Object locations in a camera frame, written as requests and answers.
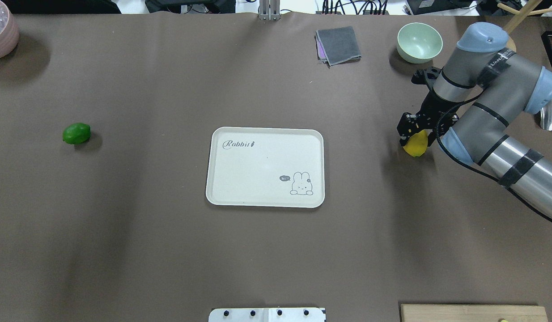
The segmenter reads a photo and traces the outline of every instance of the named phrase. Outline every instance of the light blue joint cap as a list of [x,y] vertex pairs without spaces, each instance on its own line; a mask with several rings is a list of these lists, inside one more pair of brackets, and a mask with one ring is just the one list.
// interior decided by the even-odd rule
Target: light blue joint cap
[[467,28],[457,48],[472,53],[492,53],[507,46],[509,35],[501,27],[488,22],[475,22]]
[[462,144],[461,140],[453,130],[450,128],[447,133],[441,138],[441,142],[445,145],[445,148],[459,161],[465,163],[466,165],[472,165],[473,159],[465,149],[465,146]]
[[534,86],[530,100],[525,107],[525,112],[537,114],[552,98],[552,73],[547,71],[544,66],[540,70],[538,81]]

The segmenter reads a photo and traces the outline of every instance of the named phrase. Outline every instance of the gray cloth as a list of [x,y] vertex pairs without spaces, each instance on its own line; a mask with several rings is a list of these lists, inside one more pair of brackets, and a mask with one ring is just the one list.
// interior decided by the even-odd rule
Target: gray cloth
[[330,66],[361,58],[353,27],[322,29],[315,34]]

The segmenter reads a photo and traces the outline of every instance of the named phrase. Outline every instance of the bunny illustration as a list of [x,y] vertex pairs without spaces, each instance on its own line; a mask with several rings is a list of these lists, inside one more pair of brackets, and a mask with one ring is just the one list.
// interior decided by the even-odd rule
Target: bunny illustration
[[291,195],[313,195],[309,173],[294,173]]

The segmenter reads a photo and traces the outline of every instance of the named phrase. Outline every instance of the light green bowl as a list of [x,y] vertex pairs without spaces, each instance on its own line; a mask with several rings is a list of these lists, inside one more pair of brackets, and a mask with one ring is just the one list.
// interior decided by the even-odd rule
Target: light green bowl
[[426,63],[439,55],[441,49],[441,35],[435,28],[421,22],[407,24],[397,33],[397,52],[410,63]]

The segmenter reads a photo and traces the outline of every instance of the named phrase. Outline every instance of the bowl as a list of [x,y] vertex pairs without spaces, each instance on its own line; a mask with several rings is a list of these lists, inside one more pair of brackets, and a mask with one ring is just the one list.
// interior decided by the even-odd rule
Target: bowl
[[421,22],[407,24],[397,33],[397,52],[409,63],[426,63],[439,55],[441,49],[441,35],[435,28]]
[[0,1],[0,58],[12,52],[19,40],[18,25],[8,7]]

